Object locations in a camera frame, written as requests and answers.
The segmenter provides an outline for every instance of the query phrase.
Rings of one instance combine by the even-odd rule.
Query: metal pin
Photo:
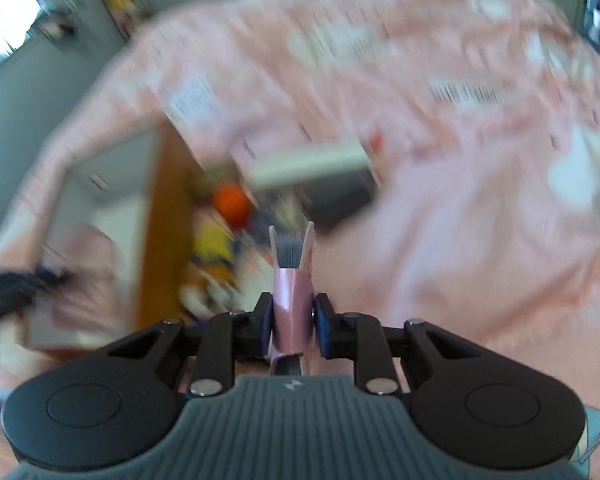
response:
[[[378,377],[377,379],[371,379],[366,384],[366,389],[372,394],[376,395],[391,395],[395,393],[400,385],[393,379],[387,379],[384,377]]]
[[[211,397],[222,391],[222,384],[215,379],[200,379],[191,383],[189,391],[198,397]]]

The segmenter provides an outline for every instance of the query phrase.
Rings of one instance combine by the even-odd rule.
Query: bed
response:
[[[425,318],[571,386],[591,428],[574,465],[600,480],[600,58],[551,1],[168,10],[47,141],[0,231],[0,268],[35,263],[77,155],[164,115],[203,164],[244,168],[306,136],[379,133],[382,194],[318,241],[316,289],[338,310]],[[48,365],[0,325],[0,388]],[[13,463],[0,440],[0,476]]]

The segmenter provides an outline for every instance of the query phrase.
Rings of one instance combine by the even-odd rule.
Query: pink blanket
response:
[[[245,166],[307,136],[381,132],[383,193],[317,241],[316,290],[385,325],[425,318],[567,383],[589,417],[574,464],[600,480],[600,58],[553,4],[172,10],[47,141],[0,232],[0,267],[34,263],[75,155],[163,113],[198,160]]]

